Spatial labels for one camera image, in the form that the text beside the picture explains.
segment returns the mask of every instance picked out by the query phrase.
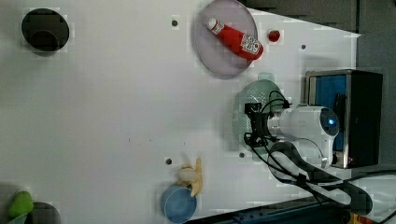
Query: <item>green object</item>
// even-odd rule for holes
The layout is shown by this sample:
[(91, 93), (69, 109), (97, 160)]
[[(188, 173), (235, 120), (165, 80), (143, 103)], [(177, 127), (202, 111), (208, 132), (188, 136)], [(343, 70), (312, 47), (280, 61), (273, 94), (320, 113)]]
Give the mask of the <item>green object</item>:
[(32, 195), (29, 192), (21, 191), (15, 195), (14, 202), (9, 209), (10, 217), (19, 217), (33, 210)]
[[(274, 79), (274, 76), (269, 73), (260, 73), (261, 78), (271, 78)], [(240, 145), (244, 148), (250, 150), (250, 148), (245, 144), (244, 135), (245, 133), (251, 133), (251, 123), (248, 116), (245, 114), (245, 104), (255, 104), (261, 103), (262, 106), (266, 105), (270, 101), (270, 93), (271, 91), (279, 91), (279, 87), (271, 80), (261, 79), (257, 80), (253, 83), (247, 85), (244, 89), (242, 89), (235, 97), (233, 101), (233, 135), (235, 139), (240, 143)], [(282, 95), (274, 92), (271, 95), (271, 100), (276, 98), (281, 99)], [(273, 102), (272, 109), (282, 109), (281, 102)], [(267, 106), (264, 113), (270, 112), (270, 106)], [(271, 148), (273, 143), (270, 141), (268, 148)], [(266, 154), (266, 150), (264, 147), (257, 147), (256, 150), (259, 154)], [(253, 154), (254, 161), (260, 161), (260, 159)]]

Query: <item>wire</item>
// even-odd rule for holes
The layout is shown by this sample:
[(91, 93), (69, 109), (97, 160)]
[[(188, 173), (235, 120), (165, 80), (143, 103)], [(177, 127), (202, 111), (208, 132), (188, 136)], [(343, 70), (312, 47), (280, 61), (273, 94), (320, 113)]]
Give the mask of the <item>wire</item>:
[(278, 93), (279, 95), (281, 95), (282, 96), (282, 98), (283, 98), (283, 100), (285, 100), (286, 101), (286, 98), (285, 98), (285, 96), (282, 94), (282, 92), (280, 92), (280, 91), (270, 91), (270, 99), (271, 99), (271, 95), (272, 95), (272, 93), (273, 92), (276, 92), (276, 93)]
[(279, 98), (278, 98), (278, 99), (274, 99), (274, 100), (270, 100), (267, 104), (265, 104), (265, 106), (262, 107), (261, 112), (264, 112), (265, 108), (266, 108), (269, 104), (271, 104), (271, 103), (273, 103), (273, 102), (276, 102), (276, 101), (285, 102), (286, 100), (284, 100), (284, 99), (279, 99)]
[(270, 152), (270, 150), (268, 149), (268, 147), (266, 145), (264, 145), (265, 150), (268, 153), (268, 156), (275, 162), (275, 164), (284, 171), (285, 175), (289, 175), (289, 176), (294, 176), (291, 172), (289, 172), (285, 167), (283, 167), (278, 161), (277, 159), (274, 158), (274, 156), (272, 155), (272, 153)]
[(268, 161), (266, 161), (266, 160), (256, 151), (256, 149), (254, 149), (254, 147), (252, 147), (252, 146), (249, 146), (249, 147), (250, 147), (251, 150), (254, 152), (254, 154), (256, 154), (256, 156), (257, 156), (261, 161), (263, 161), (267, 166), (269, 166), (269, 167), (273, 168), (274, 170), (277, 170), (277, 171), (279, 171), (280, 173), (286, 175), (286, 172), (287, 172), (287, 171), (283, 171), (283, 170), (281, 170), (280, 168), (275, 167), (273, 164), (270, 164)]
[(396, 211), (392, 212), (389, 216), (387, 216), (384, 220), (378, 222), (378, 224), (384, 224), (387, 221), (389, 221), (391, 218), (393, 218), (394, 216), (396, 216)]

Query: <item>bottle label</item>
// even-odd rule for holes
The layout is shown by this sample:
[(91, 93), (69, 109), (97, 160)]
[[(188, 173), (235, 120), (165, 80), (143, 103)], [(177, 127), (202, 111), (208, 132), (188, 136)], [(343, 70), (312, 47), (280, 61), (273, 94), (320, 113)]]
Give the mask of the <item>bottle label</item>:
[(224, 28), (224, 23), (222, 23), (221, 21), (217, 21), (217, 24), (212, 29), (212, 32), (213, 34), (218, 35), (223, 28)]
[(241, 41), (242, 50), (251, 54), (257, 54), (261, 46), (262, 44), (260, 44), (258, 40), (251, 37), (250, 35), (244, 34), (244, 37)]

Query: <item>white surface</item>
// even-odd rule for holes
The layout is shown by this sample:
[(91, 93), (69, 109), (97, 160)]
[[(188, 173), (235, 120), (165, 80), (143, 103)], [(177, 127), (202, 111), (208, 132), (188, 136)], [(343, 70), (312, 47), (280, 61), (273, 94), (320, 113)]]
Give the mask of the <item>white surface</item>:
[[(204, 189), (194, 218), (309, 196), (279, 184), (235, 143), (232, 99), (266, 72), (299, 103), (306, 70), (354, 67), (356, 36), (252, 10), (265, 52), (244, 74), (221, 79), (191, 45), (204, 6), (0, 2), (0, 178), (10, 191), (2, 203), (13, 189), (29, 188), (60, 210), (64, 224), (164, 223), (161, 193), (197, 156)], [(67, 15), (75, 37), (66, 49), (42, 58), (22, 44), (29, 7)], [(283, 45), (268, 45), (269, 29), (284, 31)], [(249, 156), (239, 158), (241, 151)]]

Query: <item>ketchup bottle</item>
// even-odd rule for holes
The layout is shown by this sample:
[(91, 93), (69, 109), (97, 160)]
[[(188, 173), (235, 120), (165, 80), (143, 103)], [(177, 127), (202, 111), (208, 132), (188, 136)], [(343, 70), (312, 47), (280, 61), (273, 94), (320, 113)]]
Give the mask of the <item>ketchup bottle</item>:
[(213, 32), (233, 53), (239, 57), (256, 60), (262, 56), (264, 47), (255, 38), (210, 18), (207, 28)]

